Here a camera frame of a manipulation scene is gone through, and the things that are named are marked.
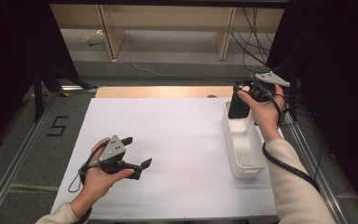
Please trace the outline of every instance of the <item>person's right hand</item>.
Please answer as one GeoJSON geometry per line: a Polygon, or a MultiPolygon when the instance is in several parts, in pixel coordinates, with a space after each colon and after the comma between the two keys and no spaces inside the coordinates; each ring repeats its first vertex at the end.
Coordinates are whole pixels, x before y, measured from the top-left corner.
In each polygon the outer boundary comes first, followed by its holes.
{"type": "MultiPolygon", "coordinates": [[[[280,108],[280,113],[284,109],[283,90],[279,85],[275,85],[274,100],[280,108]]],[[[244,91],[238,91],[240,98],[252,109],[252,116],[255,123],[260,128],[264,140],[267,142],[272,138],[281,137],[278,133],[278,111],[271,101],[257,102],[244,91]]]]}

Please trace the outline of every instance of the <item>controller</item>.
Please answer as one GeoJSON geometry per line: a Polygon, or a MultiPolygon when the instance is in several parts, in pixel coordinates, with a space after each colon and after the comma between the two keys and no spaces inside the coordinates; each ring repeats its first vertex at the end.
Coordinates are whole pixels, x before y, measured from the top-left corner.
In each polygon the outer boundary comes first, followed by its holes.
{"type": "Polygon", "coordinates": [[[99,148],[104,147],[101,157],[97,161],[90,161],[92,157],[91,154],[88,161],[86,161],[79,169],[78,173],[81,182],[84,184],[86,181],[86,173],[91,167],[100,167],[104,172],[110,175],[118,173],[124,169],[132,169],[134,173],[127,178],[139,180],[142,171],[150,166],[152,159],[150,158],[149,160],[142,162],[141,165],[126,163],[123,160],[127,150],[125,146],[131,143],[132,137],[120,140],[117,135],[113,135],[108,142],[101,144],[99,148]]]}
{"type": "Polygon", "coordinates": [[[290,83],[275,75],[273,72],[251,75],[252,80],[236,81],[233,85],[231,104],[228,110],[229,119],[244,119],[249,116],[250,107],[240,98],[238,91],[245,91],[257,102],[266,102],[274,96],[275,84],[289,87],[290,83]]]}
{"type": "Polygon", "coordinates": [[[113,135],[99,159],[101,169],[110,175],[124,169],[133,169],[134,173],[127,178],[138,180],[141,177],[142,171],[150,166],[152,159],[142,162],[141,165],[134,165],[123,161],[126,152],[125,146],[131,143],[132,137],[120,140],[117,135],[113,135]]]}

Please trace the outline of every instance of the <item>white sleeve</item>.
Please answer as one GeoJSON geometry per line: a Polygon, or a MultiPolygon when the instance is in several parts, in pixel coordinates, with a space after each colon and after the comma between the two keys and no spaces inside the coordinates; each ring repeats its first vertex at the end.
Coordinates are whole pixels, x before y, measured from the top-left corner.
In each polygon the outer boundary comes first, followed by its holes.
{"type": "Polygon", "coordinates": [[[78,221],[78,218],[75,216],[71,204],[62,203],[57,211],[39,218],[36,224],[71,224],[76,221],[78,221]]]}
{"type": "MultiPolygon", "coordinates": [[[[266,143],[266,151],[274,158],[307,174],[293,147],[276,138],[266,143]]],[[[280,224],[336,223],[324,199],[309,182],[268,161],[269,176],[280,224]]]]}

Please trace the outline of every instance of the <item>white container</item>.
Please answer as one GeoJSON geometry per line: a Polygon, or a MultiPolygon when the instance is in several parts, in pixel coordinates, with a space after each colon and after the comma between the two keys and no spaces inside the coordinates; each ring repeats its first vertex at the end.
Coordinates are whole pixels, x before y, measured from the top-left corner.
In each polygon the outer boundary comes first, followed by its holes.
{"type": "Polygon", "coordinates": [[[229,119],[230,101],[225,103],[223,128],[232,174],[237,178],[255,177],[267,167],[262,140],[252,118],[229,119]]]}

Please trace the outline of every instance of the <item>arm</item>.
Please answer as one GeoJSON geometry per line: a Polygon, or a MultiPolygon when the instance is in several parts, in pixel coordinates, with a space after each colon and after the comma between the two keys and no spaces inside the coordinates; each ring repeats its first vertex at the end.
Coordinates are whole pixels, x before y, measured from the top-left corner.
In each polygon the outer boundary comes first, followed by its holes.
{"type": "MultiPolygon", "coordinates": [[[[98,142],[91,152],[108,140],[108,138],[105,138],[98,142]]],[[[98,160],[102,153],[103,148],[92,159],[94,161],[98,160]]],[[[86,181],[80,193],[70,203],[61,204],[59,209],[53,214],[41,217],[37,220],[36,224],[73,223],[78,221],[116,182],[132,175],[133,172],[132,169],[126,169],[114,175],[109,175],[101,170],[100,167],[90,168],[87,171],[86,181]]]]}
{"type": "MultiPolygon", "coordinates": [[[[283,95],[281,87],[276,86],[276,93],[283,95]]],[[[258,103],[243,91],[239,91],[238,95],[251,107],[255,123],[266,142],[266,151],[307,174],[296,151],[278,132],[278,111],[273,103],[258,103]]],[[[274,100],[282,110],[283,98],[276,95],[274,100]]],[[[335,223],[323,198],[310,183],[271,161],[268,161],[268,168],[280,223],[335,223]]]]}

